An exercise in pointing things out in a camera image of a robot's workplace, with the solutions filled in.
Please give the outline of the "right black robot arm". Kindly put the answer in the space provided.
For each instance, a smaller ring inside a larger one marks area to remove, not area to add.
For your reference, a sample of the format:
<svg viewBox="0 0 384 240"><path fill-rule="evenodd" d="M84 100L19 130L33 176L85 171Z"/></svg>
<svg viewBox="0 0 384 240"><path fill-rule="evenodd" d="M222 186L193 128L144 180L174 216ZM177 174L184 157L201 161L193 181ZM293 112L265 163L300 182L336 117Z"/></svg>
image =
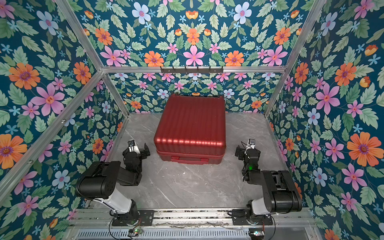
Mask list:
<svg viewBox="0 0 384 240"><path fill-rule="evenodd" d="M300 212L303 208L301 194L288 171L267 171L259 169L261 151L250 146L237 146L235 156L244 164L243 181L249 185L262 187L260 199L250 200L243 210L232 210L233 220L245 219L256 225L273 214Z"/></svg>

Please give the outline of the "metal hook rail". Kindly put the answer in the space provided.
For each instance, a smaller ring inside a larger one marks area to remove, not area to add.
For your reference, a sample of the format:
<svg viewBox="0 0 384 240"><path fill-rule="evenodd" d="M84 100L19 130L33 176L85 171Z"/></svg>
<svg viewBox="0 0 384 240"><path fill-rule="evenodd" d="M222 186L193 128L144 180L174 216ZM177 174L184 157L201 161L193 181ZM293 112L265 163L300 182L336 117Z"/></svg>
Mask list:
<svg viewBox="0 0 384 240"><path fill-rule="evenodd" d="M223 67L160 67L162 74L221 74L224 73Z"/></svg>

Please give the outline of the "aluminium cage frame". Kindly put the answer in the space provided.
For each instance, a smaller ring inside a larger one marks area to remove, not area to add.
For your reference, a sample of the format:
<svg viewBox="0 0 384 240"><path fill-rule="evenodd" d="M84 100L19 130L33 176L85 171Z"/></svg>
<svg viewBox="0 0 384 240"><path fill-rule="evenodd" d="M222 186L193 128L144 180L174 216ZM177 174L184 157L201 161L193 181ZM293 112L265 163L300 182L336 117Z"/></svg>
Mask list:
<svg viewBox="0 0 384 240"><path fill-rule="evenodd" d="M92 91L97 85L99 80L103 80L107 87L110 89L112 96L115 98L117 105L123 112L125 117L129 116L127 108L125 107L121 96L118 93L114 83L110 80L109 75L111 73L125 72L125 73L161 73L160 67L108 67L105 66L100 57L98 56L95 48L92 46L91 41L86 36L80 21L78 20L75 12L73 11L68 1L56 1L58 9L64 15L66 21L70 25L72 31L84 48L88 57L90 57L91 63L96 68L96 72L92 75L90 81L83 87L79 92L76 93L75 97L69 102L69 104L61 111L61 113L54 119L52 124L48 126L45 132L34 142L30 149L23 155L23 157L11 168L11 170L1 180L1 205L4 204L6 198L11 194L16 185L19 183L21 178L28 173L31 166L36 162L37 158L43 153L45 145L49 144L54 137L57 135L59 130L65 125L70 119L72 113L81 105L85 100L85 97ZM235 73L235 72L251 72L261 73L265 70L271 72L278 72L287 74L291 71L294 61L299 56L301 48L306 42L309 32L314 26L316 20L320 16L320 13L326 4L326 1L314 1L307 19L303 25L303 30L298 38L296 45L291 51L290 57L288 58L287 64L280 67L264 67L264 66L241 66L241 67L223 67L224 73Z"/></svg>

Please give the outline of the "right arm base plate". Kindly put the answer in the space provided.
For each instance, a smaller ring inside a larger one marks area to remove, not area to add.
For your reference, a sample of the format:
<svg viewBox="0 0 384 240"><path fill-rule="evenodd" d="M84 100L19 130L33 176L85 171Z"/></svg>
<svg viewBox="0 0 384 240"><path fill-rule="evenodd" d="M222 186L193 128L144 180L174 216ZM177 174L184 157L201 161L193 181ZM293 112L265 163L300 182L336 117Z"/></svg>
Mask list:
<svg viewBox="0 0 384 240"><path fill-rule="evenodd" d="M235 226L271 226L273 225L272 217L269 215L254 215L245 209L233 209L228 212L228 215Z"/></svg>

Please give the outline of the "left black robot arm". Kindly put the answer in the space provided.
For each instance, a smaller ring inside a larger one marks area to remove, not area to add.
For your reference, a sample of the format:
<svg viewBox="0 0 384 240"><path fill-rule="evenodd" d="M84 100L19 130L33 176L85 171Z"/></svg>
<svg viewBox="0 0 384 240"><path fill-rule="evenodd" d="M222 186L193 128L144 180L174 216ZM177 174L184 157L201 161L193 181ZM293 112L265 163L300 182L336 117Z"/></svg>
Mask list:
<svg viewBox="0 0 384 240"><path fill-rule="evenodd" d="M135 225L140 213L134 200L125 197L116 187L137 187L142 179L143 160L151 155L147 144L139 149L135 140L128 141L123 151L125 167L119 161L95 162L82 174L76 186L78 196L103 204L115 220Z"/></svg>

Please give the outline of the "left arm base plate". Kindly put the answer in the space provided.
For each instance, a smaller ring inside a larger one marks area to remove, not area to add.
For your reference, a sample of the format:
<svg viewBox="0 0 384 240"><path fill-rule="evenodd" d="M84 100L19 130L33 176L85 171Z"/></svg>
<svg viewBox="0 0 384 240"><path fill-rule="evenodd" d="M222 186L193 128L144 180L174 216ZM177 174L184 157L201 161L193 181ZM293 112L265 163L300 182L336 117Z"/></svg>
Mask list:
<svg viewBox="0 0 384 240"><path fill-rule="evenodd" d="M154 220L154 210L131 210L126 214L115 214L113 227L151 226Z"/></svg>

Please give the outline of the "red hard-shell suitcase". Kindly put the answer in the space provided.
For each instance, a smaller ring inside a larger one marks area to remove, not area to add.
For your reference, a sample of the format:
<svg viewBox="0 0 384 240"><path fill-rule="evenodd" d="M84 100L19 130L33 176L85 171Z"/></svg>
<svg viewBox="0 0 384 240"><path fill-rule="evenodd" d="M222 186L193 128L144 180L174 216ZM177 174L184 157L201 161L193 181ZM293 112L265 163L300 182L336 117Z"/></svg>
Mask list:
<svg viewBox="0 0 384 240"><path fill-rule="evenodd" d="M224 97L172 94L162 113L154 143L165 162L219 165L226 153Z"/></svg>

